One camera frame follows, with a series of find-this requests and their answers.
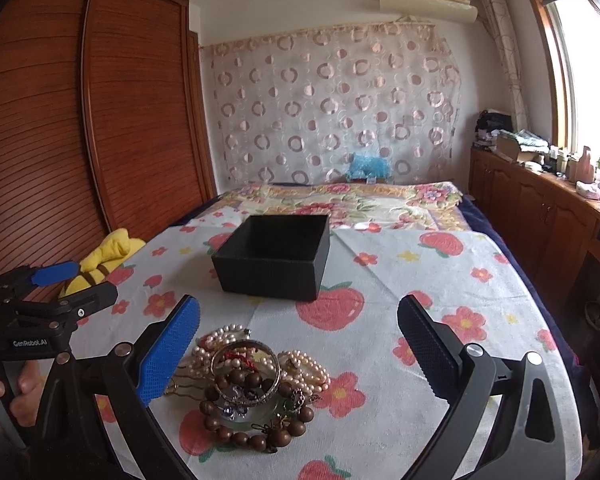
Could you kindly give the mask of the silver patterned bangle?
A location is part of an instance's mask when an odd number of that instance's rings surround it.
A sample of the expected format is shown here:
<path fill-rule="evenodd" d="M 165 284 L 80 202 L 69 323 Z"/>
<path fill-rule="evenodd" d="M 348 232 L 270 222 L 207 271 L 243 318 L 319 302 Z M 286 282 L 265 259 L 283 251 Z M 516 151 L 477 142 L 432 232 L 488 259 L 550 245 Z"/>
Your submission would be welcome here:
<path fill-rule="evenodd" d="M 258 370 L 220 366 L 227 351 L 248 351 Z M 264 402 L 274 393 L 282 379 L 282 368 L 275 352 L 261 341 L 234 340 L 213 353 L 209 370 L 221 400 L 243 406 Z"/>

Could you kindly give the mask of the pale green jade bangle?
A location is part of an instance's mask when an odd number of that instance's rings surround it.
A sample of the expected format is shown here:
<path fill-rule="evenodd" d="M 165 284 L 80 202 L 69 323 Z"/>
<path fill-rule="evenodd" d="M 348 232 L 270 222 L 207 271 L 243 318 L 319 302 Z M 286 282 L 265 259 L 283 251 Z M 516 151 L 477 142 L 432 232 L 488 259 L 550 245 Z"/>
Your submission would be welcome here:
<path fill-rule="evenodd" d="M 268 424 L 283 409 L 285 399 L 274 393 L 264 402 L 253 406 L 243 406 L 236 403 L 219 400 L 215 406 L 221 422 L 230 429 L 250 431 L 253 425 Z"/>

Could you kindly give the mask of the gold hair comb pin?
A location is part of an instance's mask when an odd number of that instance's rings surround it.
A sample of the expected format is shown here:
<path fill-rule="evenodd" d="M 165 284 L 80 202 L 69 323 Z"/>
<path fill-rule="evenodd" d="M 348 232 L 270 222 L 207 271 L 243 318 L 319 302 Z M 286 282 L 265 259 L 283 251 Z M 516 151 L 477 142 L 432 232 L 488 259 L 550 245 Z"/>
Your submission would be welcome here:
<path fill-rule="evenodd" d="M 203 370 L 198 370 L 193 365 L 181 365 L 169 379 L 163 395 L 202 401 L 207 386 L 207 375 Z"/>

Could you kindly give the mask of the yellow plush toy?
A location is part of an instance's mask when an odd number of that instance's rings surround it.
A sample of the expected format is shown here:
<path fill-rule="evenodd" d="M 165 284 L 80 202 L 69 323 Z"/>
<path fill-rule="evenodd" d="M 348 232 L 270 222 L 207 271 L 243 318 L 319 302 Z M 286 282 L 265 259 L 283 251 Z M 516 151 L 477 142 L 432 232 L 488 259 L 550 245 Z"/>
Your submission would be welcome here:
<path fill-rule="evenodd" d="M 130 237 L 127 229 L 112 231 L 80 261 L 78 275 L 65 282 L 59 298 L 99 284 L 145 245 L 141 238 Z"/>

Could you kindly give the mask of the strawberry flower print cloth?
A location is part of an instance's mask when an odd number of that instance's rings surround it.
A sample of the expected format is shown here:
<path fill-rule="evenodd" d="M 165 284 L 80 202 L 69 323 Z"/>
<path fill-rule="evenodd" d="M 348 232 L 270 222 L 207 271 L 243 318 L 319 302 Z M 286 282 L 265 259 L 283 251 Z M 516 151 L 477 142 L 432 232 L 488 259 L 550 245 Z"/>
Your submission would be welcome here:
<path fill-rule="evenodd" d="M 151 411 L 197 477 L 401 477 L 446 409 L 396 322 L 399 301 L 409 294 L 460 340 L 478 342 L 492 356 L 539 353 L 564 430 L 566 475 L 577 477 L 581 427 L 557 339 L 514 259 L 490 237 L 379 226 L 335 230 L 317 300 L 300 304 L 223 292 L 211 254 L 229 236 L 229 226 L 198 223 L 162 232 L 114 272 L 117 303 L 81 322 L 71 338 L 78 358 L 102 356 L 192 295 L 202 334 L 239 325 L 276 351 L 299 351 L 325 367 L 330 384 L 308 431 L 274 454 L 216 444 L 190 396 L 152 401 Z"/>

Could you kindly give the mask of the black square storage box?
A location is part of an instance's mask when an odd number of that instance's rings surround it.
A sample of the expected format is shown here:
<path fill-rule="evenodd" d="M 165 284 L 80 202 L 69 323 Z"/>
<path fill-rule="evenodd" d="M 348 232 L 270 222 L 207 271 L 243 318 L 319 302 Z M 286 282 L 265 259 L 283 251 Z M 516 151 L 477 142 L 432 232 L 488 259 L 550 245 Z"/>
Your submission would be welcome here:
<path fill-rule="evenodd" d="M 326 214 L 253 214 L 211 259 L 224 292 L 312 302 L 329 247 Z"/>

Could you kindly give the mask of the wooden louvered wardrobe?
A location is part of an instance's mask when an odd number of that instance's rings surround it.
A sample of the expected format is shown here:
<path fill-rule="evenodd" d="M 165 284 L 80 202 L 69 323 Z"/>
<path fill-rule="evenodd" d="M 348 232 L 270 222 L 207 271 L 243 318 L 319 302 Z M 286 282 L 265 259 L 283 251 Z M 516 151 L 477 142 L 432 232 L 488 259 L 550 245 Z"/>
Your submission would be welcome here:
<path fill-rule="evenodd" d="M 150 240 L 215 196 L 186 0 L 8 0 L 0 275 Z"/>

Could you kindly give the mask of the wooden side cabinet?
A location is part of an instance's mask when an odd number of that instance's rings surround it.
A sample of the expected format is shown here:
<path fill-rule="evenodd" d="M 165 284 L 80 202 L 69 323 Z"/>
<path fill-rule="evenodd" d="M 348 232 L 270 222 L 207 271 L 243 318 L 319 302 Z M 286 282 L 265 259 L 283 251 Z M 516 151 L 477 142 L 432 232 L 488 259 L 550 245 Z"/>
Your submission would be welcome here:
<path fill-rule="evenodd" d="M 488 152 L 470 155 L 469 193 L 501 235 L 562 333 L 590 330 L 600 300 L 600 200 Z"/>

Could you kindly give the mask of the floral bed quilt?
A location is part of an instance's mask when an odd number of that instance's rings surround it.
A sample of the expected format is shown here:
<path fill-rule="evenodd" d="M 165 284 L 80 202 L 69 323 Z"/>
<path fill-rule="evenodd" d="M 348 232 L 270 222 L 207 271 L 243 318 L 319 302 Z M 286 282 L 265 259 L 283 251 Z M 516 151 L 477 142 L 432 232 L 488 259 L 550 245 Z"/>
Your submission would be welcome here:
<path fill-rule="evenodd" d="M 467 231 L 463 195 L 451 182 L 415 185 L 332 183 L 248 184 L 224 193 L 186 226 L 235 229 L 254 214 L 318 214 L 333 229 Z"/>

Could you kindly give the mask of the blue plush toy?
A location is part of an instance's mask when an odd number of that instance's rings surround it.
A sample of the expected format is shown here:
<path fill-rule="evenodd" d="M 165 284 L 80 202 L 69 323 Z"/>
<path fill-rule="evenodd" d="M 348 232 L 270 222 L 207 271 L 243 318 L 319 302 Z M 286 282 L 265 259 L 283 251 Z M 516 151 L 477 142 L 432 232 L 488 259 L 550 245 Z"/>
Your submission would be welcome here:
<path fill-rule="evenodd" d="M 379 183 L 391 178 L 389 163 L 382 157 L 353 154 L 346 172 L 348 182 Z"/>

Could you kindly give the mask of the pink circle pattern curtain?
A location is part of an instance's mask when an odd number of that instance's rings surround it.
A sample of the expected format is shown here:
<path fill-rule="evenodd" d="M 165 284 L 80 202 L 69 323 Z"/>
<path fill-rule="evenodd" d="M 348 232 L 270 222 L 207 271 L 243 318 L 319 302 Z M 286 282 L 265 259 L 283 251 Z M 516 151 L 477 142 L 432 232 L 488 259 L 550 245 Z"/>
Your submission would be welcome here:
<path fill-rule="evenodd" d="M 452 178 L 460 71 L 434 25 L 249 37 L 200 62 L 220 185 L 335 182 L 365 157 L 397 184 Z"/>

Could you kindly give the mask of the pink bottle on cabinet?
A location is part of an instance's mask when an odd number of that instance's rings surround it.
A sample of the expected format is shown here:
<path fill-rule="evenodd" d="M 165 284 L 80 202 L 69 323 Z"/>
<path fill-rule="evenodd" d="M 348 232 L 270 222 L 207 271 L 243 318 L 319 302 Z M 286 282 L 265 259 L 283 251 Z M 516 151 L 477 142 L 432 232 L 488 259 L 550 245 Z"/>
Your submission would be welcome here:
<path fill-rule="evenodd" d="M 591 149 L 587 145 L 582 148 L 581 156 L 577 161 L 576 181 L 584 184 L 595 182 L 595 170 L 591 162 Z"/>

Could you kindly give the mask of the cardboard box on cabinet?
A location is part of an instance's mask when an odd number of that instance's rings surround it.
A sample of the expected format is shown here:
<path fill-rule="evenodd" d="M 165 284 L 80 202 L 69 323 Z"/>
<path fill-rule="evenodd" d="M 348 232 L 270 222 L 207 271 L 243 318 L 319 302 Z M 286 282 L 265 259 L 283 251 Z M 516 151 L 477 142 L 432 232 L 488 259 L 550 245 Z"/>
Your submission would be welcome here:
<path fill-rule="evenodd" d="M 516 164 L 532 162 L 539 155 L 538 151 L 532 151 L 530 146 L 521 145 L 514 136 L 505 132 L 500 132 L 496 137 L 494 153 Z"/>

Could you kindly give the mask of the white patterned side curtain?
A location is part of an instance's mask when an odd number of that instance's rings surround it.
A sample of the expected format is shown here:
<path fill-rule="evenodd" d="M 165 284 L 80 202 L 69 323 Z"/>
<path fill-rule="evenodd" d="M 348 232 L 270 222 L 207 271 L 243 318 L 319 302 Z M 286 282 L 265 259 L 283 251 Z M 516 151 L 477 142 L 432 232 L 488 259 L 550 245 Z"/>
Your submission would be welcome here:
<path fill-rule="evenodd" d="M 521 60 L 516 32 L 506 0 L 480 0 L 495 42 L 509 91 L 514 130 L 528 128 L 528 114 L 521 82 Z"/>

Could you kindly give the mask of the window with wooden frame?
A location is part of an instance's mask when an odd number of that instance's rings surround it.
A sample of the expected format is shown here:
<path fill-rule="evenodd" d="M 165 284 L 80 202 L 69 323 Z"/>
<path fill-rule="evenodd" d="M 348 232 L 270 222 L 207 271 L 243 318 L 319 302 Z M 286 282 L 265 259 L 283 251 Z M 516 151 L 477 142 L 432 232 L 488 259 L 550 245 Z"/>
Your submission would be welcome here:
<path fill-rule="evenodd" d="M 530 0 L 550 73 L 552 140 L 600 160 L 600 4 Z"/>

